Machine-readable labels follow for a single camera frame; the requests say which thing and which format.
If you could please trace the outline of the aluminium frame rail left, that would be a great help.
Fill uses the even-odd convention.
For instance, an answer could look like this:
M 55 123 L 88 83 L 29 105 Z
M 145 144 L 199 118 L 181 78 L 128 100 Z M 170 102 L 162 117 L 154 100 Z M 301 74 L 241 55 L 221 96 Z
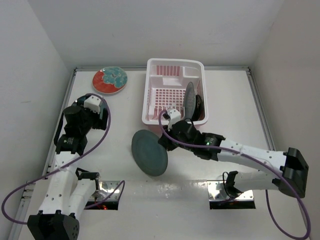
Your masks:
M 64 94 L 64 98 L 63 98 L 63 102 L 62 102 L 62 106 L 59 112 L 59 116 L 58 116 L 58 121 L 54 130 L 54 135 L 50 144 L 50 148 L 45 160 L 45 164 L 44 164 L 44 168 L 42 171 L 42 175 L 45 175 L 49 172 L 49 170 L 51 169 L 51 165 L 53 162 L 53 158 L 54 158 L 54 153 L 56 150 L 56 146 L 55 146 L 55 141 L 58 140 L 58 135 L 57 135 L 57 130 L 61 130 L 62 129 L 62 113 L 63 113 L 63 109 L 66 107 L 66 105 L 69 102 L 70 99 L 70 94 L 71 94 L 71 90 L 74 84 L 74 79 L 76 76 L 76 69 L 74 69 L 71 73 L 71 77 L 68 81 L 68 85 L 67 85 L 67 89 L 66 92 Z M 27 215 L 27 211 L 31 202 L 31 198 L 32 198 L 32 194 L 35 188 L 35 183 L 32 183 L 22 189 L 20 189 L 18 191 L 19 194 L 21 194 L 20 196 L 20 204 L 19 207 L 17 209 L 17 213 L 15 215 L 15 218 L 18 221 L 24 221 L 25 217 Z M 18 240 L 21 230 L 22 230 L 22 225 L 21 224 L 17 224 L 17 223 L 13 223 L 8 240 Z

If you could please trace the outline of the red and teal plate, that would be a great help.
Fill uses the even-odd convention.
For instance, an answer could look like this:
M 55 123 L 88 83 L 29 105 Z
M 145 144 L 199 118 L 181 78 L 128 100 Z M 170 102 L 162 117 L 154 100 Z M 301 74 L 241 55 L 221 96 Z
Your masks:
M 95 73 L 92 79 L 93 88 L 106 95 L 120 92 L 128 82 L 127 73 L 118 66 L 108 66 Z

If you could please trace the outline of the dark teal speckled plate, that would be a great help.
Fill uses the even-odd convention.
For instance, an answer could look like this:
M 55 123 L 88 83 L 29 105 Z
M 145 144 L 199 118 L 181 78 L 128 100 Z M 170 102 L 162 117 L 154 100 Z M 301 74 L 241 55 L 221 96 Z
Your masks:
M 99 97 L 102 101 L 102 105 L 101 105 L 101 112 L 100 114 L 96 114 L 96 113 L 93 113 L 92 111 L 90 111 L 89 109 L 87 108 L 84 108 L 84 101 L 90 97 L 90 96 L 96 96 L 96 97 Z M 102 97 L 100 95 L 94 95 L 94 94 L 86 94 L 86 95 L 83 95 L 81 97 L 79 97 L 77 100 L 75 100 L 73 102 L 73 105 L 77 105 L 77 106 L 80 106 L 80 107 L 83 107 L 87 112 L 89 112 L 90 114 L 92 115 L 96 115 L 98 116 L 98 118 L 100 120 L 107 120 L 108 119 L 108 110 L 107 110 L 107 104 L 105 102 L 103 102 L 102 100 Z

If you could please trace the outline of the white pink dish rack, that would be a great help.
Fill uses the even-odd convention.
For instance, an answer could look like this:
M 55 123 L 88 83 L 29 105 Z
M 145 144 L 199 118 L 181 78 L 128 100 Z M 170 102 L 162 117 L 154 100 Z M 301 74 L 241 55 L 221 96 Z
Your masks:
M 158 117 L 164 109 L 176 109 L 184 117 L 184 96 L 189 82 L 203 100 L 201 117 L 194 121 L 196 126 L 202 126 L 209 119 L 204 65 L 189 59 L 151 58 L 147 61 L 141 120 L 148 130 L 161 131 Z

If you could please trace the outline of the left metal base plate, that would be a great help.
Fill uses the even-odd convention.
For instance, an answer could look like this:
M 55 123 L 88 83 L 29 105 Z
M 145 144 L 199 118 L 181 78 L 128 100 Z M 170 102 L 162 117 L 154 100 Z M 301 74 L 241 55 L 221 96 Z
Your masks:
M 112 180 L 112 181 L 104 181 L 100 180 L 98 191 L 96 191 L 89 199 L 87 204 L 91 205 L 97 202 L 101 202 L 107 196 L 109 196 L 112 192 L 114 192 L 108 199 L 104 201 L 104 203 L 116 203 L 119 199 L 122 185 L 115 190 L 115 188 L 120 184 L 120 181 Z

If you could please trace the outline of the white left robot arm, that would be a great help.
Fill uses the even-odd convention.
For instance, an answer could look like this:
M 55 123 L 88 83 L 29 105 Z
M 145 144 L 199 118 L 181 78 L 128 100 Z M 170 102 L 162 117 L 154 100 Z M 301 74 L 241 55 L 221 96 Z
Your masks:
M 98 172 L 81 171 L 74 161 L 84 155 L 90 130 L 106 130 L 108 110 L 105 104 L 73 104 L 62 112 L 64 133 L 57 133 L 53 175 L 36 215 L 30 215 L 27 227 L 36 240 L 76 240 L 79 218 L 89 197 L 98 190 Z

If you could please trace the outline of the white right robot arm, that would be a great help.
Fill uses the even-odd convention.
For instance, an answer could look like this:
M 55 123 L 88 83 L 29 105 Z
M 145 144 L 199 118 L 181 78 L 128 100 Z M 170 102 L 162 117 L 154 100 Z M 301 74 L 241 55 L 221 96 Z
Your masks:
M 283 152 L 243 145 L 219 134 L 200 132 L 185 120 L 160 129 L 162 136 L 158 143 L 167 151 L 182 148 L 203 160 L 252 168 L 253 172 L 227 173 L 221 193 L 230 199 L 247 190 L 278 190 L 299 198 L 306 195 L 309 166 L 296 148 Z

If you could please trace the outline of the grey-green plate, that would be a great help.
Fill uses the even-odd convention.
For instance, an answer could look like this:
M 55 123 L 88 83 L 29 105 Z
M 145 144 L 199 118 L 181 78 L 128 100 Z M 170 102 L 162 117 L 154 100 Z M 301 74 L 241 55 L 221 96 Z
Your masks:
M 192 82 L 189 82 L 183 99 L 184 118 L 195 121 L 198 115 L 198 101 L 195 92 L 195 87 Z
M 131 140 L 131 152 L 137 166 L 152 177 L 159 177 L 168 167 L 166 149 L 158 144 L 159 137 L 153 132 L 141 129 Z

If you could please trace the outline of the black small plate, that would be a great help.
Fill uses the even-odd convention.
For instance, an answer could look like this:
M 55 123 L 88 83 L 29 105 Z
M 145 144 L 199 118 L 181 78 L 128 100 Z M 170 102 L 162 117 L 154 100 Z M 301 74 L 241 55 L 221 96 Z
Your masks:
M 192 121 L 198 121 L 200 119 L 204 107 L 204 101 L 199 94 L 195 96 L 195 100 L 195 109 L 191 118 Z

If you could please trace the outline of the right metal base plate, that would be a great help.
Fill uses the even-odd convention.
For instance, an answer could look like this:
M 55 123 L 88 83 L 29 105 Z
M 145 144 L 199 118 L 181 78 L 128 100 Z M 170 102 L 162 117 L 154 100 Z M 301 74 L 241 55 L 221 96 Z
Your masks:
M 222 180 L 208 180 L 207 182 L 208 199 L 210 203 L 220 203 L 223 201 L 231 201 L 231 196 L 227 195 Z M 241 193 L 233 201 L 253 201 L 254 195 L 252 190 Z

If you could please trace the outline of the metal base plate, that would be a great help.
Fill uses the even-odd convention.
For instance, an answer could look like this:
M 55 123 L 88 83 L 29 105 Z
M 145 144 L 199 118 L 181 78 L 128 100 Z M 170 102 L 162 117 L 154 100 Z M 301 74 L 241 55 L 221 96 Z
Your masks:
M 220 203 L 223 201 L 231 201 L 231 196 L 227 195 L 222 180 L 208 180 L 207 182 L 208 199 L 210 203 Z M 233 201 L 253 201 L 254 195 L 252 190 L 241 193 Z
M 108 199 L 104 201 L 104 203 L 116 203 L 119 199 L 122 185 L 115 190 L 115 188 L 120 184 L 120 181 L 112 180 L 112 181 L 104 181 L 100 180 L 98 191 L 96 191 L 89 199 L 87 204 L 91 205 L 97 202 L 101 202 L 107 196 L 109 196 L 112 192 L 114 192 Z

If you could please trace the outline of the aluminium frame rail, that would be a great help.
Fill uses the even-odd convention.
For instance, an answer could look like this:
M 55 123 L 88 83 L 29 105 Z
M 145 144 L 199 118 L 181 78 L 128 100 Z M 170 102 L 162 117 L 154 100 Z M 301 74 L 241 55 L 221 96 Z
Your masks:
M 67 85 L 67 89 L 66 92 L 64 94 L 64 98 L 63 98 L 63 102 L 62 102 L 62 106 L 59 112 L 59 116 L 58 116 L 58 121 L 54 130 L 54 135 L 50 144 L 50 148 L 45 160 L 45 164 L 44 164 L 44 168 L 42 171 L 42 175 L 45 175 L 49 172 L 49 170 L 51 169 L 51 165 L 53 162 L 53 158 L 54 158 L 54 153 L 56 150 L 56 146 L 55 146 L 55 141 L 58 140 L 58 135 L 57 135 L 57 130 L 61 130 L 62 129 L 62 113 L 63 113 L 63 109 L 66 107 L 66 105 L 69 102 L 70 99 L 70 94 L 71 94 L 71 90 L 74 84 L 74 79 L 76 76 L 76 69 L 74 69 L 71 73 L 71 77 L 68 81 L 68 85 Z M 24 221 L 25 217 L 27 215 L 27 211 L 31 202 L 31 198 L 32 198 L 32 194 L 35 188 L 35 183 L 32 183 L 22 189 L 20 189 L 18 191 L 19 194 L 21 194 L 20 196 L 20 204 L 19 207 L 17 209 L 17 213 L 15 215 L 15 218 L 18 221 Z M 22 225 L 21 224 L 17 224 L 17 223 L 13 223 L 8 240 L 18 240 L 21 230 L 22 230 Z
M 262 127 L 264 140 L 266 142 L 266 149 L 250 147 L 250 150 L 248 150 L 247 154 L 257 159 L 262 164 L 261 169 L 263 171 L 270 172 L 270 174 L 276 172 L 281 176 L 283 174 L 287 156 L 284 155 L 283 151 L 276 151 L 271 131 L 267 123 L 267 118 L 264 113 L 257 83 L 253 77 L 252 71 L 249 68 L 246 69 L 246 75 Z

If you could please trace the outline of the aluminium frame rail right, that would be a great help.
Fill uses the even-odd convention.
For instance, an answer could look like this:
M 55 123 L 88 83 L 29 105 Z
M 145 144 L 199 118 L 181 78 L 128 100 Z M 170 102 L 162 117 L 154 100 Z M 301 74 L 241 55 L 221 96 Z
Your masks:
M 270 174 L 276 172 L 281 176 L 283 174 L 287 156 L 284 155 L 283 151 L 276 151 L 271 131 L 267 123 L 267 118 L 264 113 L 257 83 L 253 77 L 252 71 L 249 68 L 246 69 L 246 75 L 262 127 L 264 140 L 266 142 L 266 149 L 250 147 L 250 150 L 248 150 L 247 154 L 257 159 L 262 164 L 261 169 L 263 171 L 270 172 Z

